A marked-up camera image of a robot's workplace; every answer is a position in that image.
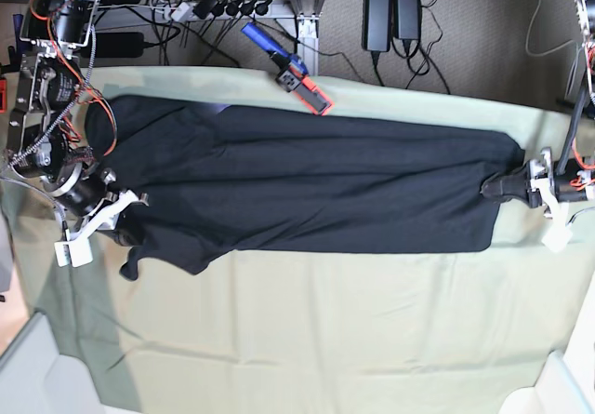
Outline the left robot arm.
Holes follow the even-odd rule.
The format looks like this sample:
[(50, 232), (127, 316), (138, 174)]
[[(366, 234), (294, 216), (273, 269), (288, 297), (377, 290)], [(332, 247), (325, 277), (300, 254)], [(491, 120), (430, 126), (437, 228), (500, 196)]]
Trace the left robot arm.
[(571, 203), (594, 201), (594, 155), (582, 155), (577, 150), (577, 135), (583, 112), (594, 105), (594, 0), (574, 0), (581, 42), (577, 46), (574, 70), (570, 73), (567, 91), (578, 74), (579, 62), (584, 62), (569, 127), (558, 159), (546, 147), (538, 157), (522, 167), (485, 181), (481, 194), (488, 200), (505, 203), (518, 200), (529, 208), (543, 207), (545, 216), (571, 226), (577, 217), (594, 207), (567, 215)]

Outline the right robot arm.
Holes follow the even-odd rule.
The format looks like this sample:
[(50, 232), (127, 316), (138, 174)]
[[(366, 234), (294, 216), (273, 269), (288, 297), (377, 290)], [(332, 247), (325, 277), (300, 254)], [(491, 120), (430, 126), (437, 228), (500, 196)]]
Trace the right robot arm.
[(97, 104), (112, 135), (118, 126), (111, 104), (92, 85), (90, 69), (82, 70), (77, 50), (97, 48), (93, 24), (101, 0), (30, 0), (20, 40), (32, 51), (22, 56), (15, 105), (7, 128), (6, 167), (16, 184), (39, 179), (38, 193), (55, 208), (65, 242), (101, 232), (117, 244), (135, 247), (144, 231), (131, 206), (141, 196), (116, 185), (115, 173), (101, 158), (117, 145), (95, 152), (83, 145), (72, 121), (79, 105)]

